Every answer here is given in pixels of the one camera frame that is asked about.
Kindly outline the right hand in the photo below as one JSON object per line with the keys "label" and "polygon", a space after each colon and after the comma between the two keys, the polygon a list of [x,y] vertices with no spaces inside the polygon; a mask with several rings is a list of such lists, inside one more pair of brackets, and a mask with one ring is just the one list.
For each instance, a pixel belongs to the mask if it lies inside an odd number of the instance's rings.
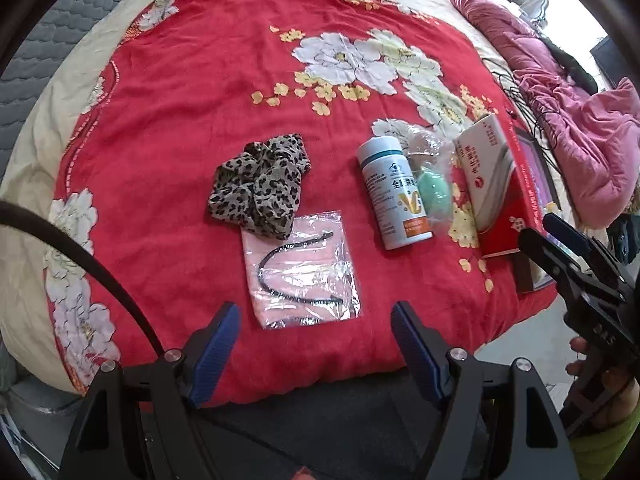
{"label": "right hand", "polygon": [[629,366],[606,370],[600,350],[579,336],[570,340],[570,348],[585,359],[565,367],[574,378],[560,413],[566,434],[591,436],[628,419],[639,402],[639,384]]}

